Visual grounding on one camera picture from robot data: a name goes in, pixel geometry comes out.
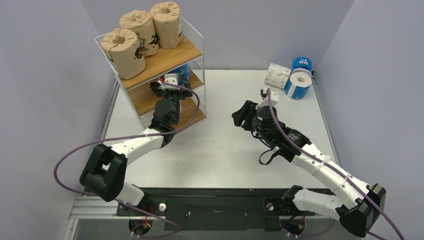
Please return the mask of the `white wire wooden shelf rack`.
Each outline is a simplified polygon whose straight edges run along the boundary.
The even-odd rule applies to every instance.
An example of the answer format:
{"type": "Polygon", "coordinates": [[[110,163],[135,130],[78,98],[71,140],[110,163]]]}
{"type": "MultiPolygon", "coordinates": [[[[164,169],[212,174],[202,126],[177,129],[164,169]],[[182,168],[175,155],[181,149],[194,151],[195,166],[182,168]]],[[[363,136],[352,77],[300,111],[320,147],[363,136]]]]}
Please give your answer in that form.
{"type": "Polygon", "coordinates": [[[183,17],[180,18],[182,41],[175,48],[159,47],[145,58],[145,69],[131,79],[120,78],[115,64],[107,59],[115,84],[100,137],[106,138],[113,115],[120,108],[131,108],[139,134],[153,122],[173,129],[190,127],[206,118],[204,38],[183,17]],[[126,103],[116,105],[124,96],[126,103]]]}

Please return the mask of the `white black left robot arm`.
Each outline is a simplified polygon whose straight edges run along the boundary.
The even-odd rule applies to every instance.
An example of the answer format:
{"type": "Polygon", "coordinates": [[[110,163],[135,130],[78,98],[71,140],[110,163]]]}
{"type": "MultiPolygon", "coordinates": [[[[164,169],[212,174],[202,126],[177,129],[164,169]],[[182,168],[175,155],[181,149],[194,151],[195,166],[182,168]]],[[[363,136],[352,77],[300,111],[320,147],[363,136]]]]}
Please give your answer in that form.
{"type": "Polygon", "coordinates": [[[182,100],[195,96],[189,82],[174,86],[169,81],[157,81],[150,85],[161,99],[154,106],[150,125],[135,138],[111,146],[97,144],[80,175],[79,182],[106,202],[125,202],[136,215],[149,209],[145,193],[134,184],[125,181],[127,167],[135,160],[171,142],[178,129],[182,100]]]}

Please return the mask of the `blue white roll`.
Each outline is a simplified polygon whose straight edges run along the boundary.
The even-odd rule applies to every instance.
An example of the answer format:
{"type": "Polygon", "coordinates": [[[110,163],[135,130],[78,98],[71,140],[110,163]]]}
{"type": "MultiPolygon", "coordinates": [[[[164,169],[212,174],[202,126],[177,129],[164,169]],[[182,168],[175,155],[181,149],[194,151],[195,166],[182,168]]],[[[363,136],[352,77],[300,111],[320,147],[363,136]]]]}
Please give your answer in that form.
{"type": "Polygon", "coordinates": [[[312,84],[312,78],[307,73],[293,72],[287,80],[284,92],[290,99],[301,100],[306,96],[312,84]]]}

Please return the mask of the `brown roll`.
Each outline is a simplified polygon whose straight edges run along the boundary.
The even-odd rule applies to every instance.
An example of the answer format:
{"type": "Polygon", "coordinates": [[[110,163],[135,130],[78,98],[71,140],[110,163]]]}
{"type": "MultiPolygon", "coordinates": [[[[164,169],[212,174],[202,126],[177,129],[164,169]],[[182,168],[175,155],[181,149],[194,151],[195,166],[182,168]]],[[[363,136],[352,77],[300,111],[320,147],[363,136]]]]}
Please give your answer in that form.
{"type": "Polygon", "coordinates": [[[145,70],[141,44],[132,30],[116,28],[103,37],[100,46],[120,78],[128,80],[145,70]]]}
{"type": "Polygon", "coordinates": [[[164,49],[177,47],[183,39],[181,8],[174,1],[155,4],[150,9],[159,44],[164,49]]]}
{"type": "Polygon", "coordinates": [[[144,57],[155,55],[159,50],[159,36],[152,15],[146,10],[133,10],[124,14],[119,26],[133,31],[138,38],[144,57]]]}

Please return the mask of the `blue toilet roll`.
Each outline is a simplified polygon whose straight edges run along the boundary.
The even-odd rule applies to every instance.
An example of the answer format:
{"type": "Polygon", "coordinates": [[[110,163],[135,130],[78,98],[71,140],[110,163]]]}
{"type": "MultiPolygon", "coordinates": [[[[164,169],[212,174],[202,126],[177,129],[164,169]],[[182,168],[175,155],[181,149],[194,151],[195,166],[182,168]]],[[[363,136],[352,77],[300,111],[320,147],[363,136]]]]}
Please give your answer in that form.
{"type": "Polygon", "coordinates": [[[184,85],[184,83],[189,82],[190,79],[190,68],[188,64],[184,64],[176,69],[173,69],[169,72],[170,74],[178,75],[178,85],[184,85]]]}

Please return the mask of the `blue cartoon-face roll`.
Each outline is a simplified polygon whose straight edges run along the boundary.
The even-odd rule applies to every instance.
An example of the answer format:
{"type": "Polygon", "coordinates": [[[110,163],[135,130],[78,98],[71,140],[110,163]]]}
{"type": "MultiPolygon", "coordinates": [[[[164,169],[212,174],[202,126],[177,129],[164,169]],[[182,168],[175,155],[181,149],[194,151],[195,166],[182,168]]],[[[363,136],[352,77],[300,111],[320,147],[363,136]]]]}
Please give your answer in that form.
{"type": "Polygon", "coordinates": [[[293,73],[305,73],[308,76],[313,76],[313,63],[308,57],[297,57],[291,63],[291,74],[293,73]]]}

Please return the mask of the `white floral tissue pack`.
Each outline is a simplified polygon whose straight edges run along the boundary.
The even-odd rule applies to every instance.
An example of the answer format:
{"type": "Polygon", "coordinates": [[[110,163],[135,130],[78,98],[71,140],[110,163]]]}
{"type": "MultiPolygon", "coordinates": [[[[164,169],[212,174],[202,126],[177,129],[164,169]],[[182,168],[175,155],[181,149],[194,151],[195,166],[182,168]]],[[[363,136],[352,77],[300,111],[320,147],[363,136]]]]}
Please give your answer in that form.
{"type": "Polygon", "coordinates": [[[291,69],[275,63],[271,63],[265,74],[264,83],[284,89],[289,79],[291,69]]]}

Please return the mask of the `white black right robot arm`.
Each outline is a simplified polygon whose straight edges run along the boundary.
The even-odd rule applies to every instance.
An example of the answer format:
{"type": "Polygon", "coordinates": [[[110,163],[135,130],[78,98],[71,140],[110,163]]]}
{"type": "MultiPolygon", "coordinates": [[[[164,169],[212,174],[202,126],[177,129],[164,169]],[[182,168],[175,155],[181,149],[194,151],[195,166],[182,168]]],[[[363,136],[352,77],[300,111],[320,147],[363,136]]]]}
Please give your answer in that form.
{"type": "Polygon", "coordinates": [[[281,156],[325,185],[331,195],[294,185],[282,199],[283,209],[298,210],[331,217],[354,236],[364,238],[383,209],[387,191],[380,184],[370,185],[342,169],[329,155],[324,155],[304,134],[279,120],[275,107],[257,107],[247,100],[231,117],[236,127],[263,141],[273,156],[281,156]]]}

